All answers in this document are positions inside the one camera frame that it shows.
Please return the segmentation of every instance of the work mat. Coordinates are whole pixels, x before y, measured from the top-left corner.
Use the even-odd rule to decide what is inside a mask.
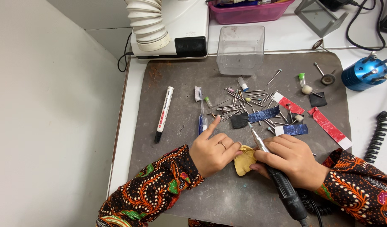
[[[329,86],[323,85],[320,82],[321,74],[313,65],[314,62],[318,63],[325,74],[336,70],[334,73],[336,82]],[[267,86],[279,69],[282,72]],[[309,96],[301,92],[299,73],[305,73],[306,83],[315,92],[325,92],[328,105],[318,107],[319,110],[350,139],[346,90],[340,76],[342,66],[335,54],[327,52],[267,54],[257,74],[244,77],[244,80],[250,90],[265,89],[269,93],[278,90],[280,94],[305,110],[304,124],[307,124],[309,134],[295,137],[307,142],[312,152],[318,155],[316,160],[322,163],[339,145],[307,113],[312,107]],[[202,87],[204,97],[209,96],[214,105],[228,98],[230,100],[223,105],[231,105],[232,97],[224,88],[240,89],[237,78],[236,75],[221,75],[215,56],[190,61],[149,62],[140,95],[128,179],[134,178],[146,165],[155,162],[176,147],[184,144],[192,145],[197,137],[198,116],[201,111],[200,102],[195,102],[195,85]],[[174,87],[174,93],[161,141],[155,144],[154,137],[168,86]],[[213,117],[206,113],[212,110],[218,112],[216,108],[210,109],[206,102],[204,107],[204,116],[211,123]],[[261,109],[257,105],[253,107],[255,111]],[[282,106],[280,110],[285,116],[289,113]],[[272,121],[284,122],[281,118],[272,118]],[[252,125],[261,138],[273,136],[267,131],[266,123],[262,122],[262,126],[257,122]],[[220,132],[226,133],[234,141],[242,142],[243,145],[255,146],[250,129],[248,127],[233,129],[230,119],[222,121],[213,135]],[[166,213],[237,227],[299,226],[299,223],[291,219],[284,209],[270,180],[255,171],[239,177],[233,162],[207,178],[198,187],[183,191],[174,207]],[[323,217],[323,221],[326,226],[354,226],[354,219],[340,211]],[[309,214],[308,223],[317,226],[317,217]]]

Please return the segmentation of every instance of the red articulating paper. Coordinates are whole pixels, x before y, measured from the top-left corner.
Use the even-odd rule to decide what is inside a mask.
[[[286,106],[286,104],[290,103],[290,110],[292,111],[292,113],[302,114],[305,111],[303,108],[299,107],[297,104],[290,101],[289,99],[287,99],[286,97],[281,95],[279,92],[275,93],[273,100],[275,100],[277,103],[279,103],[280,105],[282,105],[286,109],[289,109],[289,107]]]
[[[337,129],[320,111],[314,107],[308,111],[315,121],[342,147],[346,150],[352,146],[352,142]]]

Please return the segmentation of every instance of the white flexible hose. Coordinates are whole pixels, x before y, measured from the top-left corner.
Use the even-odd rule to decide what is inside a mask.
[[[162,0],[126,0],[128,18],[143,51],[163,48],[170,42],[161,13]]]

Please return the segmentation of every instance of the black marker cap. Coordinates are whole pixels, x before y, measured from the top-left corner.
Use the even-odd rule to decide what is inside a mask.
[[[156,131],[156,136],[154,137],[154,142],[155,143],[159,143],[160,142],[161,134],[163,134],[163,133],[159,132],[159,131]]]

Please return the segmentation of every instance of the pink plastic basket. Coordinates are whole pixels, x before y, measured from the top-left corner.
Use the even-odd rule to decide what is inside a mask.
[[[212,1],[208,4],[218,23],[241,24],[277,20],[294,0],[284,3],[232,8],[217,8],[213,5],[216,4],[216,2],[217,1]]]

